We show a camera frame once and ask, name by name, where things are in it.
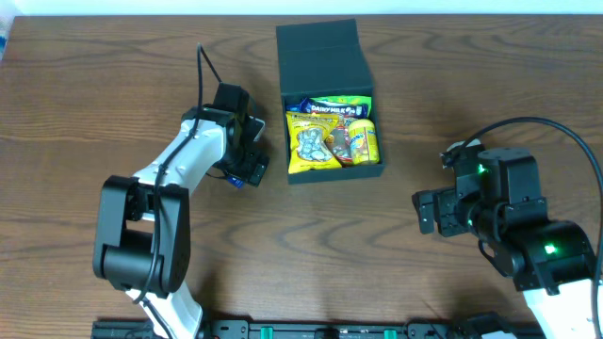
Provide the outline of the blue Eclipse mint tin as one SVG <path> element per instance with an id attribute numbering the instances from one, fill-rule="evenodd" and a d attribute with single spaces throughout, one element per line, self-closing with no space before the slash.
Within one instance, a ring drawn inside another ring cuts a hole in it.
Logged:
<path id="1" fill-rule="evenodd" d="M 245 185 L 245 182 L 243 180 L 236 178 L 232 175 L 227 176 L 226 180 L 229 184 L 236 187 L 237 189 L 241 189 Z"/>

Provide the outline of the yellow Hacks candy bag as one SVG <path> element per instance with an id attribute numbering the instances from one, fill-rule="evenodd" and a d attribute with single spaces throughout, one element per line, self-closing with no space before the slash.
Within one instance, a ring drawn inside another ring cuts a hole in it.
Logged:
<path id="1" fill-rule="evenodd" d="M 287 111 L 285 115 L 290 136 L 289 174 L 342 168 L 325 143 L 338 125 L 338 115 L 291 111 Z"/>

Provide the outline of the yellow gum bottle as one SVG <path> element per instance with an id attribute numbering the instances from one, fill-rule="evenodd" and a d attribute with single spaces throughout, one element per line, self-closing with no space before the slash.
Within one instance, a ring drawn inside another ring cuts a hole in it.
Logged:
<path id="1" fill-rule="evenodd" d="M 353 121 L 348 128 L 352 164 L 374 165 L 381 160 L 375 125 L 371 120 Z"/>

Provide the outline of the purple Dairy Milk bar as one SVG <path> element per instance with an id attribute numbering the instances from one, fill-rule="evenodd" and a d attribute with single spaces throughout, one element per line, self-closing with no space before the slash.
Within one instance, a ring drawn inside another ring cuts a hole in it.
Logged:
<path id="1" fill-rule="evenodd" d="M 314 99 L 304 99 L 300 103 L 300 112 L 317 114 L 337 114 L 347 118 L 366 119 L 369 116 L 369 106 L 367 104 L 341 104 L 333 102 L 323 102 Z"/>

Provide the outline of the green Haribo gummy bag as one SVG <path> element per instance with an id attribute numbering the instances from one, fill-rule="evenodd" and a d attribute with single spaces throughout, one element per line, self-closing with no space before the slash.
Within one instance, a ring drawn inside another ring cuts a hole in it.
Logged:
<path id="1" fill-rule="evenodd" d="M 340 95 L 340 96 L 323 96 L 311 98 L 323 102 L 333 102 L 341 104 L 367 104 L 369 111 L 371 112 L 372 98 L 369 96 L 353 96 L 353 95 Z M 359 120 L 355 118 L 347 118 L 340 115 L 338 116 L 338 123 L 335 129 L 327 136 L 325 143 L 332 154 L 342 164 L 343 167 L 352 166 L 352 159 L 350 154 L 350 136 L 348 127 L 353 121 Z"/>

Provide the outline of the dark green box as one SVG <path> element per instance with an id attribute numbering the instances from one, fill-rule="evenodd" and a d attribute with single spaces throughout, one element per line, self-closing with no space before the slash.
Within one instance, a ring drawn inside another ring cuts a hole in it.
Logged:
<path id="1" fill-rule="evenodd" d="M 368 118 L 375 125 L 381 157 L 376 165 L 287 174 L 288 183 L 299 185 L 380 177 L 386 164 L 381 126 L 373 77 L 363 54 L 355 19 L 278 25 L 275 31 L 285 125 L 286 167 L 291 158 L 286 106 L 298 104 L 304 98 L 322 96 L 356 95 L 372 98 Z"/>

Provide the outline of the blue Oreo cookie pack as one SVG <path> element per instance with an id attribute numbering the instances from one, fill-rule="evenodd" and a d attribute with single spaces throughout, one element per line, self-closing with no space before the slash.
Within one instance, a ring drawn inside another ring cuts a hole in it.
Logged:
<path id="1" fill-rule="evenodd" d="M 290 112 L 303 112 L 301 104 L 287 105 L 285 110 Z"/>

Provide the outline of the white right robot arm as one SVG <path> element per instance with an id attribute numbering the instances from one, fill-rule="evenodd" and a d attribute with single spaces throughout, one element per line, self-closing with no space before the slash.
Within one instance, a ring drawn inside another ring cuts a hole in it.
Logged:
<path id="1" fill-rule="evenodd" d="M 529 151 L 455 143 L 441 158 L 455 183 L 413 195 L 420 232 L 475 235 L 481 255 L 513 281 L 545 337 L 595 337 L 594 250 L 577 223 L 549 218 Z"/>

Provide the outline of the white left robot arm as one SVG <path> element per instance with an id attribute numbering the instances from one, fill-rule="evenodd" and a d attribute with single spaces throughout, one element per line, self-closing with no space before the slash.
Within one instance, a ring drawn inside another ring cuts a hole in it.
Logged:
<path id="1" fill-rule="evenodd" d="M 265 124 L 250 115 L 249 93 L 221 83 L 215 99 L 184 114 L 175 139 L 130 177 L 101 189 L 92 268 L 147 315 L 96 321 L 94 338 L 210 338 L 202 306 L 185 282 L 191 252 L 189 201 L 211 169 L 258 186 L 269 160 L 256 148 Z"/>

